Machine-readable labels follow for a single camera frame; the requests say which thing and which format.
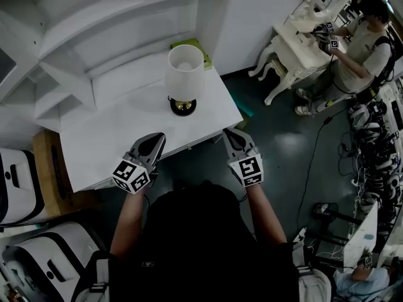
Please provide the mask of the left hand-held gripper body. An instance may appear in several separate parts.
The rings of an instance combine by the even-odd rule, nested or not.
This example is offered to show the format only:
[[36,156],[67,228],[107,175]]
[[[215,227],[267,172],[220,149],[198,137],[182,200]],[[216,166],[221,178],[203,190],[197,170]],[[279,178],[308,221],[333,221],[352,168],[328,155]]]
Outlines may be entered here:
[[155,182],[158,176],[157,161],[158,153],[154,150],[148,155],[142,155],[137,149],[131,149],[125,153],[111,178],[119,188],[130,194],[137,194]]

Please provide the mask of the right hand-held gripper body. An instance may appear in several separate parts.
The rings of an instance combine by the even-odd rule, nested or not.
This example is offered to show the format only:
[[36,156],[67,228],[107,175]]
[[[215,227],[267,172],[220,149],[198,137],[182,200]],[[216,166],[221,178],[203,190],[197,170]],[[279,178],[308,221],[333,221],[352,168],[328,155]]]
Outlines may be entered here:
[[256,147],[238,158],[230,159],[228,166],[243,187],[263,182],[263,161]]

